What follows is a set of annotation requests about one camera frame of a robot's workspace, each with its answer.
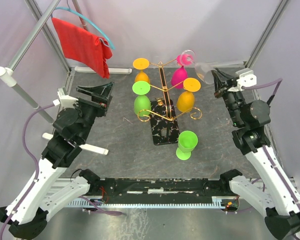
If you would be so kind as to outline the clear wine glass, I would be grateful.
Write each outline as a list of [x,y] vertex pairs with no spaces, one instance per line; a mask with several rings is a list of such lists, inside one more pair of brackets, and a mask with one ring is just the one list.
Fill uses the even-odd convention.
[[199,61],[195,52],[191,49],[184,50],[180,55],[180,63],[183,66],[192,66],[196,75],[208,85],[214,83],[213,70],[214,68],[206,62]]

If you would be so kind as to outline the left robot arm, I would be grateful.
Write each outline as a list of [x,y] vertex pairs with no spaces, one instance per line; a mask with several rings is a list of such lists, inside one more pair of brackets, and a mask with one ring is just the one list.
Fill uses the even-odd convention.
[[58,99],[38,108],[41,113],[61,105],[53,122],[54,134],[34,161],[35,171],[15,200],[0,207],[0,222],[9,232],[23,240],[36,238],[48,221],[69,202],[79,196],[96,195],[100,191],[100,177],[90,169],[82,170],[71,183],[50,197],[46,194],[58,178],[70,167],[82,151],[96,118],[104,117],[112,100],[114,82],[99,86],[78,86],[76,91],[90,96],[90,100],[75,98],[58,91]]

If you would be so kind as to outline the gold wine glass rack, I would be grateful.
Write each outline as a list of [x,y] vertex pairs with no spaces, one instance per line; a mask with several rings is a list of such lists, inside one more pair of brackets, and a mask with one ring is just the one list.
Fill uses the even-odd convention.
[[157,64],[149,62],[149,65],[158,67],[161,87],[150,84],[150,91],[146,94],[151,103],[150,114],[137,118],[141,122],[150,122],[153,144],[155,146],[176,144],[180,135],[177,118],[189,114],[193,120],[202,118],[202,111],[193,106],[189,112],[180,112],[177,109],[179,96],[185,91],[168,86],[164,67],[168,63],[159,62]]

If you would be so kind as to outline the green goblet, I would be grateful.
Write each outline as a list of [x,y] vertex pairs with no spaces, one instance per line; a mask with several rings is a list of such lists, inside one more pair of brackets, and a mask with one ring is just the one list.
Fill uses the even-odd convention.
[[137,81],[132,85],[132,91],[137,95],[134,100],[134,113],[139,117],[145,117],[150,114],[151,101],[146,96],[151,86],[146,81]]
[[198,136],[193,131],[185,130],[181,132],[178,137],[176,156],[182,161],[188,160],[198,142]]

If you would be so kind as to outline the magenta goblet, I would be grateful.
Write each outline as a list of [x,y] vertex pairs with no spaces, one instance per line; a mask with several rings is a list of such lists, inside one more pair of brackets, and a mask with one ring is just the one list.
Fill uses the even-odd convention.
[[177,89],[183,88],[183,81],[188,78],[185,66],[193,63],[193,56],[189,53],[183,53],[176,58],[177,64],[180,66],[172,75],[171,85]]

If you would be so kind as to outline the orange goblet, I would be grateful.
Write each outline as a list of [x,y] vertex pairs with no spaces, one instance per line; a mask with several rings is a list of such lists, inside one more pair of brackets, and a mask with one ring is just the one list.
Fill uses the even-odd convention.
[[184,92],[178,97],[176,107],[184,113],[190,112],[195,104],[195,92],[201,89],[201,83],[199,80],[193,77],[188,77],[183,81]]
[[144,72],[150,65],[150,62],[146,58],[137,58],[132,63],[133,67],[136,70],[139,70],[139,73],[135,76],[134,82],[144,81],[148,84],[150,83],[149,76]]

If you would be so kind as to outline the green goblet front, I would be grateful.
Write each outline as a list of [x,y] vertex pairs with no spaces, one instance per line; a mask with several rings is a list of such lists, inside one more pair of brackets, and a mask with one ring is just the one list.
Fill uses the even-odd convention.
[[181,132],[178,137],[176,156],[182,161],[188,160],[198,142],[198,136],[193,131],[185,130]]

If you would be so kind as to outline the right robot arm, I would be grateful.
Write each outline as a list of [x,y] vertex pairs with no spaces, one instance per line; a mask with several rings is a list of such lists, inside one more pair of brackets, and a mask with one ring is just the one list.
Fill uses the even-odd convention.
[[267,193],[250,183],[240,172],[230,170],[219,182],[219,191],[243,197],[264,218],[270,233],[282,240],[297,239],[300,233],[300,193],[280,165],[265,126],[271,122],[271,103],[282,78],[257,85],[254,72],[245,68],[230,75],[215,68],[211,71],[215,98],[222,98],[234,127],[232,139],[253,165]]

